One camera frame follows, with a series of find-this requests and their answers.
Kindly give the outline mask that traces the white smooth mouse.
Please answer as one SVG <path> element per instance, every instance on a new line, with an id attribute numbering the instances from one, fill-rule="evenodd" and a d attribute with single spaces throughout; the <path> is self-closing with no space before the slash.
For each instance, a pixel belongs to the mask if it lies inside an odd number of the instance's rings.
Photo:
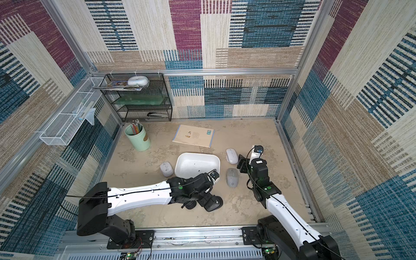
<path id="1" fill-rule="evenodd" d="M 226 160 L 230 164 L 237 164 L 238 163 L 238 155 L 234 148 L 226 149 Z"/>

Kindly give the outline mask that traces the grey mouse with buttons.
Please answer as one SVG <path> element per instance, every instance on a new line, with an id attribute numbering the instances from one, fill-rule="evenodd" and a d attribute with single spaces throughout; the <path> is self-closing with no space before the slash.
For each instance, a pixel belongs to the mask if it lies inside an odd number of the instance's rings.
<path id="1" fill-rule="evenodd" d="M 226 183 L 229 187 L 237 187 L 239 182 L 239 173 L 237 169 L 229 168 L 226 171 Z"/>

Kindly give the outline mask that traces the black Lecoo mouse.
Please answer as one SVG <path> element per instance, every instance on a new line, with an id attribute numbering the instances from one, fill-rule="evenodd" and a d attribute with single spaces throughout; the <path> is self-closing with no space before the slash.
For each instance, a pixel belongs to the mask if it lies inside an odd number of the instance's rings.
<path id="1" fill-rule="evenodd" d="M 192 209 L 194 209 L 196 207 L 196 205 L 197 205 L 197 202 L 195 200 L 190 200 L 190 201 L 187 201 L 183 205 L 183 207 L 185 207 L 188 210 L 192 210 Z"/>

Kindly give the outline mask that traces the black mouse with logo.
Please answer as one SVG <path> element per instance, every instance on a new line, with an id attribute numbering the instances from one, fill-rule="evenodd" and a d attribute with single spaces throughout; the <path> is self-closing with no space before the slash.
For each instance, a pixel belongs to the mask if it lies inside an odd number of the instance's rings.
<path id="1" fill-rule="evenodd" d="M 212 196 L 209 206 L 209 212 L 217 210 L 223 206 L 223 199 L 220 196 Z"/>

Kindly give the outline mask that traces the white plastic storage box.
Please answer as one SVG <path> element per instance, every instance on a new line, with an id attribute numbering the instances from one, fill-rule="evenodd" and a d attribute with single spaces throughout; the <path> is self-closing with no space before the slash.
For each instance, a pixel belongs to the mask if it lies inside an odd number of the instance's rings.
<path id="1" fill-rule="evenodd" d="M 177 177 L 188 179 L 211 170 L 220 173 L 221 161 L 216 155 L 186 152 L 178 157 L 174 173 Z"/>

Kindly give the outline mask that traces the white ribbed mouse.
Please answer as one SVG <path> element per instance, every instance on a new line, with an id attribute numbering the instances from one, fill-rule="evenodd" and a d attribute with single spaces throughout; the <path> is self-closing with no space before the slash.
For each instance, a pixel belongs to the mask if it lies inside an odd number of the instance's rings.
<path id="1" fill-rule="evenodd" d="M 167 161 L 163 162 L 160 165 L 160 170 L 161 170 L 163 176 L 165 176 L 165 177 L 170 177 L 174 174 L 174 169 L 173 169 L 172 165 Z"/>

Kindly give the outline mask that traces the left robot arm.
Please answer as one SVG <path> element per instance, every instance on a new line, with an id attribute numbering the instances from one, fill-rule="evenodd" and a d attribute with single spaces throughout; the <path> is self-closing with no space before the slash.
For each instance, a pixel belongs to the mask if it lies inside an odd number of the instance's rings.
<path id="1" fill-rule="evenodd" d="M 200 205 L 207 212 L 219 209 L 223 200 L 211 194 L 219 180 L 219 173 L 211 170 L 196 177 L 173 177 L 166 181 L 132 188 L 108 187 L 106 182 L 96 184 L 79 200 L 78 236 L 97 233 L 124 245 L 136 240 L 134 222 L 117 214 L 152 205 L 181 204 L 193 209 Z"/>

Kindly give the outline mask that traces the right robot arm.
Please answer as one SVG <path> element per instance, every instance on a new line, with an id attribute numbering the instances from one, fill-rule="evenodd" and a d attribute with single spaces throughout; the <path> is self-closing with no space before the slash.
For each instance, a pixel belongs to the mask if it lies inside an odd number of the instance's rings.
<path id="1" fill-rule="evenodd" d="M 237 168 L 249 176 L 249 189 L 271 215 L 258 220 L 260 240 L 279 246 L 291 260 L 342 260 L 339 247 L 331 236 L 312 228 L 289 205 L 281 190 L 270 181 L 267 162 L 239 155 Z"/>

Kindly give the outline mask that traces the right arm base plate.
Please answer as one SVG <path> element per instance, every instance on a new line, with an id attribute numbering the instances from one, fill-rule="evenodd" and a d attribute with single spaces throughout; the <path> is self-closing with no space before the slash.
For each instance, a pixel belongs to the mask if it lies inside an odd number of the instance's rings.
<path id="1" fill-rule="evenodd" d="M 244 245 L 266 245 L 267 242 L 260 238 L 255 226 L 244 226 L 241 228 Z"/>

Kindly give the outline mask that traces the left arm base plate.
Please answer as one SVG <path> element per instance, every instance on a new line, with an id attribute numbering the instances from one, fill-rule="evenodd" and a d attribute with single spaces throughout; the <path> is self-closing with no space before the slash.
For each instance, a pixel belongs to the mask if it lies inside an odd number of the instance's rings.
<path id="1" fill-rule="evenodd" d="M 154 234 L 154 230 L 136 230 L 134 238 L 129 238 L 123 242 L 116 243 L 112 239 L 109 239 L 107 249 L 149 249 L 153 244 Z"/>

